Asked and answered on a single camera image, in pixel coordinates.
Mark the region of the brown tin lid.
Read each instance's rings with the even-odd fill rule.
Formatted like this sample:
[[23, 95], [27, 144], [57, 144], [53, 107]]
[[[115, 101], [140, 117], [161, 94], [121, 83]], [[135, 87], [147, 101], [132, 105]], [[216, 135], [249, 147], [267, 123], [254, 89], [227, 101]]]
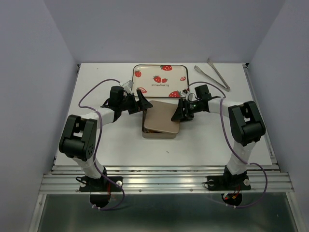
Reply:
[[143, 127], [147, 131], [176, 135], [180, 130], [180, 121], [172, 121], [177, 105], [173, 103], [150, 101], [153, 105], [145, 111]]

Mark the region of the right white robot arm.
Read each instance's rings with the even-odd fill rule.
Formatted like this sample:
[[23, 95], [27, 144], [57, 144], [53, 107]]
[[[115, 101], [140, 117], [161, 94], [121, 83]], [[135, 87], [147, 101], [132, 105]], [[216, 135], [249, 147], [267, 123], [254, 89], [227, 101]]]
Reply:
[[254, 101], [227, 101], [226, 95], [212, 96], [207, 82], [198, 82], [195, 87], [195, 97], [190, 99], [191, 92], [183, 91], [178, 106], [171, 121], [190, 121], [195, 113], [207, 112], [220, 116], [225, 141], [231, 151], [231, 157], [226, 165], [229, 173], [222, 177], [223, 185], [232, 189], [239, 184], [239, 176], [247, 171], [249, 157], [256, 143], [266, 133], [266, 127], [259, 109]]

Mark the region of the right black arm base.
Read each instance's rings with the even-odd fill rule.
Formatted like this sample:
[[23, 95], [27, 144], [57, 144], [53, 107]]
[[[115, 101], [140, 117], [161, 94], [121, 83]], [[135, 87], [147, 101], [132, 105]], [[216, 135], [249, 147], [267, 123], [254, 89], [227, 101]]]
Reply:
[[204, 186], [209, 191], [251, 190], [246, 171], [241, 174], [231, 174], [226, 166], [222, 175], [209, 175], [206, 179]]

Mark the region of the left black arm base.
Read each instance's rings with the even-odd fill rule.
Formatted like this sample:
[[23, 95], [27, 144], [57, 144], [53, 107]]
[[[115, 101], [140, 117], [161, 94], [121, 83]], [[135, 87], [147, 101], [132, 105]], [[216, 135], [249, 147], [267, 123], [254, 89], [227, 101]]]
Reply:
[[[78, 176], [75, 178], [79, 182], [80, 192], [121, 192], [121, 190], [111, 183], [109, 180], [104, 178], [103, 175], [108, 177], [107, 170], [105, 167], [99, 167], [100, 171], [93, 165], [90, 168], [84, 168], [84, 176]], [[108, 177], [114, 183], [120, 183], [123, 181], [122, 176]]]

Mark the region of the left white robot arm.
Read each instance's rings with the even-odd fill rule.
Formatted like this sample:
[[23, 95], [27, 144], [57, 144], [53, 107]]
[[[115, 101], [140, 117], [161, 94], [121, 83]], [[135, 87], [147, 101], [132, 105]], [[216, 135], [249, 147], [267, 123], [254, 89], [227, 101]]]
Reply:
[[109, 98], [104, 104], [94, 109], [88, 106], [80, 108], [90, 109], [92, 112], [84, 115], [69, 115], [65, 123], [59, 151], [74, 160], [83, 170], [86, 177], [91, 179], [91, 185], [96, 190], [103, 190], [107, 186], [106, 169], [97, 160], [96, 154], [102, 137], [103, 126], [114, 123], [127, 111], [135, 114], [152, 108], [152, 104], [137, 91], [138, 99], [123, 87], [113, 86]]

